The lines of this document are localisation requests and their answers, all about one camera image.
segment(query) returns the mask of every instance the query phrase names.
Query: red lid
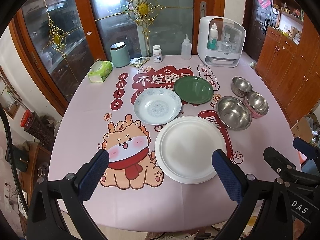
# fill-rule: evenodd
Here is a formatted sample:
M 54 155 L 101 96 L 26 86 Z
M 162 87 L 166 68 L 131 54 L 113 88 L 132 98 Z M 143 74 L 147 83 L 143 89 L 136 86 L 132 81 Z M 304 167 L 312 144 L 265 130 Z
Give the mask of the red lid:
M 26 123 L 27 123 L 27 120 L 28 120 L 30 117 L 32 117 L 32 112 L 31 112 L 29 109 L 27 109 L 27 110 L 25 111 L 22 119 L 21 119 L 20 126 L 21 126 L 21 127 L 24 127 L 24 126 L 26 125 Z

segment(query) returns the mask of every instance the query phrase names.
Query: blue gripper pad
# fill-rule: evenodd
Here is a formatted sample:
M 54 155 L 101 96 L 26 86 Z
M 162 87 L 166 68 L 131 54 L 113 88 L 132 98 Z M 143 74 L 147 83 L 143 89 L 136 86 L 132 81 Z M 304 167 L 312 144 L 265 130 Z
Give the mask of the blue gripper pad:
M 82 165 L 76 173 L 75 187 L 81 202 L 90 199 L 108 165 L 109 153 L 100 149 L 89 163 Z
M 293 147 L 311 160 L 315 160 L 316 158 L 318 158 L 317 148 L 299 137 L 296 137 L 293 140 Z
M 216 150 L 212 154 L 212 166 L 216 170 L 230 199 L 240 204 L 244 195 L 243 185 L 233 172 L 232 165 L 236 164 L 233 164 L 222 150 Z

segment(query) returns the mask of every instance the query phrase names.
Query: screw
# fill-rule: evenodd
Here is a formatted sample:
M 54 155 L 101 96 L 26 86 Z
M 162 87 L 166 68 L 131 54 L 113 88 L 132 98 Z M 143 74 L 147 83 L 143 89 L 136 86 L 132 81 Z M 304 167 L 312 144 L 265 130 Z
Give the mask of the screw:
M 279 184 L 283 184 L 283 179 L 277 178 L 277 182 L 278 182 Z
M 38 184 L 40 184 L 40 183 L 42 183 L 42 182 L 44 182 L 44 178 L 40 177 L 40 178 L 37 179 L 37 183 L 38 183 Z
M 68 174 L 66 175 L 66 179 L 67 179 L 67 180 L 73 179 L 74 176 L 75 176 L 75 174 L 72 173 L 72 172 L 70 172 L 70 173 L 68 173 Z
M 253 174 L 249 173 L 249 174 L 247 174 L 247 179 L 253 181 L 256 179 L 256 177 Z

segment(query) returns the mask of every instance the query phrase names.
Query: red circle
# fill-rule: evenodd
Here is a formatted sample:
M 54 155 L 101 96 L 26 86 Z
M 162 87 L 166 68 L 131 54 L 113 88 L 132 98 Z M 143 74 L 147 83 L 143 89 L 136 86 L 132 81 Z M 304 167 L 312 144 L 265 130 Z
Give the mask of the red circle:
M 120 109 L 120 107 L 122 106 L 123 102 L 121 99 L 116 99 L 116 100 L 113 100 L 111 105 L 110 105 L 110 108 L 113 110 L 113 111 L 116 111 L 118 109 Z
M 120 81 L 116 84 L 116 88 L 124 88 L 126 84 L 127 84 L 127 82 L 126 82 L 125 80 L 120 80 Z
M 119 79 L 120 79 L 120 80 L 124 80 L 124 79 L 126 79 L 128 76 L 129 76 L 128 73 L 122 73 L 122 74 L 120 74 Z
M 121 98 L 124 95 L 124 89 L 120 88 L 117 89 L 114 93 L 113 93 L 113 97 L 114 98 Z

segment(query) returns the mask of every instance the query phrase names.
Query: white plate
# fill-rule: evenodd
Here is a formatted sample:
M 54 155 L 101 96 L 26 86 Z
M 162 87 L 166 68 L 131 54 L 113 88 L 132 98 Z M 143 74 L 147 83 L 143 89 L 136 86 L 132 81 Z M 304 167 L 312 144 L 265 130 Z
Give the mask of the white plate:
M 134 113 L 144 123 L 157 125 L 172 121 L 181 110 L 181 99 L 170 89 L 148 88 L 134 102 Z
M 222 133 L 209 121 L 197 116 L 183 116 L 165 125 L 155 142 L 156 159 L 171 179 L 197 184 L 213 178 L 212 153 L 226 143 Z

